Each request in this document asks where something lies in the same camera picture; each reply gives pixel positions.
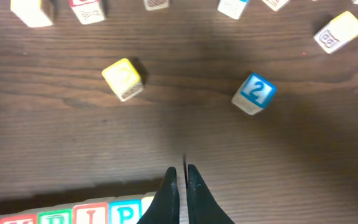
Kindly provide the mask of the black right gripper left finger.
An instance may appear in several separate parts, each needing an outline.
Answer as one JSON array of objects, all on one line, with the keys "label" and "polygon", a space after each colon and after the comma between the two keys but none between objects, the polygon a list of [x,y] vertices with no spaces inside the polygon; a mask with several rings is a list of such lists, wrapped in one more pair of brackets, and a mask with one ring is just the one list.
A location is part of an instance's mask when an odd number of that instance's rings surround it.
[{"label": "black right gripper left finger", "polygon": [[176,168],[169,167],[149,208],[138,224],[179,224],[180,194]]}]

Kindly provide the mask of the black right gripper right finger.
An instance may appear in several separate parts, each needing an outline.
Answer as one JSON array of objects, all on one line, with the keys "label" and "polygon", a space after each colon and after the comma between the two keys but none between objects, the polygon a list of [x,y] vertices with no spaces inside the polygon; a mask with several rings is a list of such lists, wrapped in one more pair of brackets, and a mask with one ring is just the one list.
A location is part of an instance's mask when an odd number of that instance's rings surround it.
[{"label": "black right gripper right finger", "polygon": [[189,224],[234,224],[215,201],[196,166],[186,164],[185,154],[183,168]]}]

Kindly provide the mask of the blue P wooden block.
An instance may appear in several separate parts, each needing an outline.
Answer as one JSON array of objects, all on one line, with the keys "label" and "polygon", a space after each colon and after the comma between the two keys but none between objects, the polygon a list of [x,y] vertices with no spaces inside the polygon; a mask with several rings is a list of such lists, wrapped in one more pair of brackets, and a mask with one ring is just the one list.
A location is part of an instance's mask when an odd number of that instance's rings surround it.
[{"label": "blue P wooden block", "polygon": [[109,203],[110,224],[137,224],[142,218],[142,197],[123,197]]}]

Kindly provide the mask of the red I block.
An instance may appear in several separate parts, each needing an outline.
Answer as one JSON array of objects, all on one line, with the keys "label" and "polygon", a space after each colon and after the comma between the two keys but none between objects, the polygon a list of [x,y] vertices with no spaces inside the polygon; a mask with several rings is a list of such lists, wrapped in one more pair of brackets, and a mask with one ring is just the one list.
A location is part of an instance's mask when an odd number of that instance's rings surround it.
[{"label": "red I block", "polygon": [[107,202],[75,205],[72,208],[72,224],[108,224],[108,208]]}]

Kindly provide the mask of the green R wooden block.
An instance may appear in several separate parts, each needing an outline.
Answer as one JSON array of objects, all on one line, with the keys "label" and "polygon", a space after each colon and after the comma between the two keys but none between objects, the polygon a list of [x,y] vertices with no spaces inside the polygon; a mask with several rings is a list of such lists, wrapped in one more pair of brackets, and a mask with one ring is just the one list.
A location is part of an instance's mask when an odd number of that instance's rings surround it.
[{"label": "green R wooden block", "polygon": [[72,207],[48,207],[37,214],[38,224],[72,224]]}]

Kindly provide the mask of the yellow S wooden block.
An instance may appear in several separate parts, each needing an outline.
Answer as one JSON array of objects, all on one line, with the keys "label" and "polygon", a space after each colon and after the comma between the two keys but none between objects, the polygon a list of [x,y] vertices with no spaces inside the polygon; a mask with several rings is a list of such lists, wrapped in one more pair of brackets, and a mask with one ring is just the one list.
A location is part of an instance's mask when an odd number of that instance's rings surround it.
[{"label": "yellow S wooden block", "polygon": [[155,197],[155,194],[156,194],[156,192],[148,192],[145,195],[143,195],[143,197],[141,198],[142,215],[144,215],[145,212],[150,207],[150,205]]}]

